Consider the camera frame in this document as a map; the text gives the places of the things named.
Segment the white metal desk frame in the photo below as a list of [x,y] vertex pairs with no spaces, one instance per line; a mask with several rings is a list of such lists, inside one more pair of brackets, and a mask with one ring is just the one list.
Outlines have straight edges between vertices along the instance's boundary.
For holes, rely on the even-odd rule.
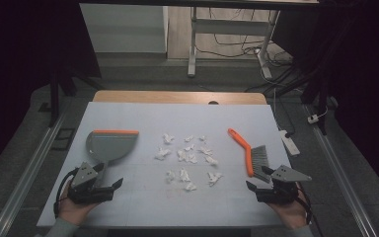
[[197,8],[192,7],[190,13],[190,47],[189,47],[189,67],[188,77],[195,76],[195,40],[197,34],[219,34],[219,35],[240,35],[240,36],[256,36],[263,37],[264,42],[260,49],[255,50],[255,55],[261,67],[262,74],[265,79],[271,78],[269,65],[266,62],[265,54],[271,40],[274,27],[278,18],[277,10],[269,11],[269,19],[266,22],[248,22],[233,20],[213,20],[202,19],[197,16]]

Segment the black metal stand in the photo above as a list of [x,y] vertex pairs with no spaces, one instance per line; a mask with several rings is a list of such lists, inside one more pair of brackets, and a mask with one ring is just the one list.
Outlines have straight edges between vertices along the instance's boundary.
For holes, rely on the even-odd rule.
[[317,127],[326,135],[326,114],[328,112],[327,108],[327,97],[328,97],[328,71],[323,66],[318,66],[310,74],[307,75],[308,85],[305,91],[301,95],[300,99],[303,104],[312,104],[315,99],[318,99],[318,121],[316,122]]
[[75,76],[74,70],[70,66],[59,67],[54,69],[50,74],[50,123],[49,127],[53,127],[59,117],[59,90],[68,96],[76,95],[77,89],[73,82]]

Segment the grey dustpan with orange edge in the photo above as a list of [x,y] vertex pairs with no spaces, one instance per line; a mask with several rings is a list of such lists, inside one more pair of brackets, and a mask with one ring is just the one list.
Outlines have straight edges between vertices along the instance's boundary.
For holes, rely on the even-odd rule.
[[126,156],[136,144],[138,130],[95,129],[86,139],[89,155],[103,164],[99,171],[97,185],[100,186],[109,163]]

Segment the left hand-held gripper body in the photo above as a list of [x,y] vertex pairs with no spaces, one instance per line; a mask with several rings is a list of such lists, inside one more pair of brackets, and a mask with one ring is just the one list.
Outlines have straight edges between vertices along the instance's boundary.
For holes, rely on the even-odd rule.
[[112,200],[114,193],[109,191],[109,187],[101,188],[96,186],[99,175],[100,172],[96,172],[89,163],[83,162],[75,170],[67,196],[76,204],[91,204]]

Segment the pile of white paper scraps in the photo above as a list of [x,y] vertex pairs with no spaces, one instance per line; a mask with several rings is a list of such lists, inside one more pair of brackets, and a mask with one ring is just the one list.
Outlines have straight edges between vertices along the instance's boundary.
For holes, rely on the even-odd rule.
[[[175,137],[169,133],[164,133],[162,135],[165,147],[159,147],[154,158],[159,161],[165,161],[166,158],[172,154],[175,154],[179,162],[185,162],[188,164],[197,164],[198,159],[196,153],[199,153],[204,161],[212,166],[217,167],[219,162],[213,157],[213,151],[206,147],[207,138],[201,136],[198,138],[200,145],[196,146],[193,143],[194,136],[190,135],[184,139],[184,147],[179,147],[176,151],[170,148],[173,144]],[[171,184],[173,181],[180,181],[185,184],[184,190],[187,192],[192,192],[197,189],[196,184],[191,180],[189,171],[182,167],[178,171],[169,170],[166,173],[166,181]]]

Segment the metal floor rail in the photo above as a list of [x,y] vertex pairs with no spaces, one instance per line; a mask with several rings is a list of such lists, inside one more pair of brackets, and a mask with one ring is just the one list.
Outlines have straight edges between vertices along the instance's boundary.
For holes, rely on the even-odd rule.
[[20,180],[10,194],[2,211],[0,212],[0,237],[6,237],[21,206],[38,175],[38,171],[55,139],[57,132],[60,130],[66,118],[66,113],[61,113],[40,140],[38,148],[35,150]]
[[361,232],[362,237],[379,237],[378,233],[373,225],[362,201],[359,199],[358,195],[353,188],[346,171],[339,160],[336,151],[327,138],[326,135],[322,133],[317,124],[310,123],[317,140],[323,149],[327,162],[329,164],[332,173],[341,189],[343,197],[355,219],[358,229]]

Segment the orange brush with grey bristles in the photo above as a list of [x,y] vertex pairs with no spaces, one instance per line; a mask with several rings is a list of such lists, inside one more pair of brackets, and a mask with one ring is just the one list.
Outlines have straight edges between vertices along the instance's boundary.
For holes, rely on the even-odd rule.
[[250,178],[258,178],[269,184],[270,176],[263,171],[263,168],[269,167],[266,147],[264,145],[252,147],[243,136],[233,128],[228,129],[228,134],[244,149],[248,176]]

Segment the black curtain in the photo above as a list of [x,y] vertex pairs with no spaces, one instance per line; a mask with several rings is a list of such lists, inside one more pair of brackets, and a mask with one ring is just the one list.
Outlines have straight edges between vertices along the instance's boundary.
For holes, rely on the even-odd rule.
[[56,78],[101,76],[81,0],[0,0],[0,155],[30,107],[34,90]]
[[321,89],[338,102],[335,117],[379,176],[379,0],[325,0],[346,10],[282,11],[272,40],[293,55],[305,73],[323,64],[343,29],[327,69],[312,77],[302,101]]

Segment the person's left hand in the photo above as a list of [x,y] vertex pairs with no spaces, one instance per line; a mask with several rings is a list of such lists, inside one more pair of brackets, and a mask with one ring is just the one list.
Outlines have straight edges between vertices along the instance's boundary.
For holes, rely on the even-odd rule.
[[59,200],[58,216],[65,221],[80,226],[87,218],[88,214],[98,206],[97,203],[76,204],[67,195],[70,184],[67,184]]

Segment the white power strip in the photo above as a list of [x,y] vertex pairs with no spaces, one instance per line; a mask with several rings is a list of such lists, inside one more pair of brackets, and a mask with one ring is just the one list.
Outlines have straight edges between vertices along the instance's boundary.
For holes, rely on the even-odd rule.
[[290,137],[287,136],[287,131],[281,130],[279,132],[279,134],[280,134],[281,140],[282,140],[286,150],[288,151],[288,153],[291,156],[299,155],[300,151],[299,151],[298,147],[296,146],[296,144],[294,143],[294,141]]

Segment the white wall panel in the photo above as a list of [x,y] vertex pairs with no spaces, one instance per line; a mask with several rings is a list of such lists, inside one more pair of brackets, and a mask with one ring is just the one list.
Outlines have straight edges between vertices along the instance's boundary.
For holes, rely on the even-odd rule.
[[167,52],[167,7],[81,3],[80,8],[95,52]]

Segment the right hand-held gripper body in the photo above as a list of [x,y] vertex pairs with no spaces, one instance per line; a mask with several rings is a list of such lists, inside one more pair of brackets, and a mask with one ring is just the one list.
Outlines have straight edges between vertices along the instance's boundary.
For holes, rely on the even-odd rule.
[[309,182],[312,178],[285,165],[279,166],[269,175],[272,189],[257,189],[258,202],[288,204],[298,197],[297,182]]

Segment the wooden table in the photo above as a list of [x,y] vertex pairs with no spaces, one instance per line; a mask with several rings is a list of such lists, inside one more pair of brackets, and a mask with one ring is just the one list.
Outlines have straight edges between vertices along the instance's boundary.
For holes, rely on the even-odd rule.
[[98,91],[94,102],[155,103],[155,104],[212,104],[265,105],[261,93],[234,92],[173,92],[173,91]]

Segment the person's right hand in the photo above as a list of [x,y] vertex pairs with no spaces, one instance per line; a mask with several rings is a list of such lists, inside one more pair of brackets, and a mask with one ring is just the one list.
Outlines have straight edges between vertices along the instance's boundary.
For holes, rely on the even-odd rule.
[[269,203],[268,206],[290,230],[302,228],[308,224],[307,212],[303,205],[297,201],[288,204]]

